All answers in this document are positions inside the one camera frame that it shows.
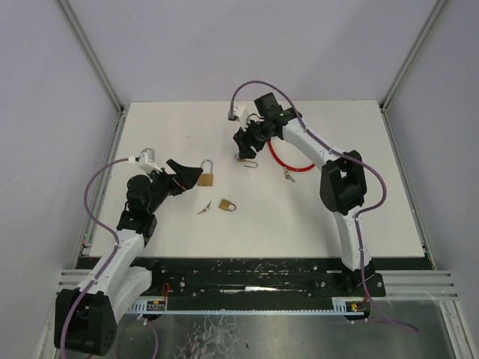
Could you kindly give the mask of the red cable lock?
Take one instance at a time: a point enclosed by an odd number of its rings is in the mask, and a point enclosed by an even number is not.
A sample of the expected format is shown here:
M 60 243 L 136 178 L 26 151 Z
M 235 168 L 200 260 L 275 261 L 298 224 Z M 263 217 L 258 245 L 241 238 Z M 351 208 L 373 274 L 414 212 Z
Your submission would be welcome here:
M 306 155 L 286 141 L 272 139 L 267 146 L 276 163 L 289 172 L 305 173 L 316 167 Z

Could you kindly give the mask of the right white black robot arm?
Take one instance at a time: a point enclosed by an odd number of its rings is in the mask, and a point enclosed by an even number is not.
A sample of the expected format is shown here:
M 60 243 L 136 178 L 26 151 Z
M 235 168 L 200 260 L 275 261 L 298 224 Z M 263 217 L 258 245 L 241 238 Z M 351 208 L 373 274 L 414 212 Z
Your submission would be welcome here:
M 228 119 L 240 123 L 234 134 L 239 159 L 254 159 L 267 141 L 280 138 L 310 159 L 320 171 L 319 196 L 333 213 L 341 241 L 341 262 L 349 271 L 370 265 L 371 255 L 358 231 L 360 209 L 367 193 L 361 155 L 353 150 L 339 152 L 304 122 L 294 106 L 284 109 L 273 93 L 254 101 L 258 120 L 249 120 L 248 111 L 230 104 Z

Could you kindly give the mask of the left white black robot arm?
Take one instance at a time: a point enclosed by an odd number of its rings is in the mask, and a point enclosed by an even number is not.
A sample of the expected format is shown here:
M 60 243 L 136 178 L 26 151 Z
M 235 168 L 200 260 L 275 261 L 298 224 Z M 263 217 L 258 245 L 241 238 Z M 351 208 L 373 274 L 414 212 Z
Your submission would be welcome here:
M 75 288 L 62 289 L 55 300 L 54 344 L 62 358 L 67 352 L 100 357 L 110 352 L 118 323 L 152 284 L 151 271 L 132 263 L 154 234 L 157 209 L 167 197 L 194 188 L 203 173 L 200 167 L 169 159 L 169 174 L 148 153 L 124 162 L 137 164 L 143 172 L 127 181 L 126 203 L 116 228 L 87 212 L 113 240 L 88 276 Z

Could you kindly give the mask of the brass padlock with key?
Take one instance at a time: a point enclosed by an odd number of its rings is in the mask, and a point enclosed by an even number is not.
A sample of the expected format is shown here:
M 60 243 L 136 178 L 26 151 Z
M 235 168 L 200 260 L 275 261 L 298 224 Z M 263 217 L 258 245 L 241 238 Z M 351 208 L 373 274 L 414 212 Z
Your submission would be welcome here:
M 219 208 L 226 212 L 235 212 L 237 210 L 237 206 L 227 199 L 222 199 L 220 201 Z

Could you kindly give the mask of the small brass padlock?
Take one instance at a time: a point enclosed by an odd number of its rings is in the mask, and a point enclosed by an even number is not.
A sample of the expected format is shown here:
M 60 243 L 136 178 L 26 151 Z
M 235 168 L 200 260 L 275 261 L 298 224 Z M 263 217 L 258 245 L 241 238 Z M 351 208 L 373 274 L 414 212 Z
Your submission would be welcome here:
M 235 155 L 235 159 L 242 164 L 243 167 L 245 168 L 258 168 L 258 163 L 255 161 L 252 161 L 251 159 L 241 159 L 240 155 L 237 153 Z

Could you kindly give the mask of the silver key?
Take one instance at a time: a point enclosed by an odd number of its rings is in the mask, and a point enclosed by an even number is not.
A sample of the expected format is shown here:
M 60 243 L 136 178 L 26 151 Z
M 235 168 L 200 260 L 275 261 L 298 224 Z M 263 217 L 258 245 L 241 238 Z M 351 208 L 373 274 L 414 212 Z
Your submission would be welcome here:
M 286 180 L 289 180 L 291 182 L 295 182 L 296 180 L 291 176 L 291 173 L 289 172 L 288 169 L 284 168 L 284 178 Z

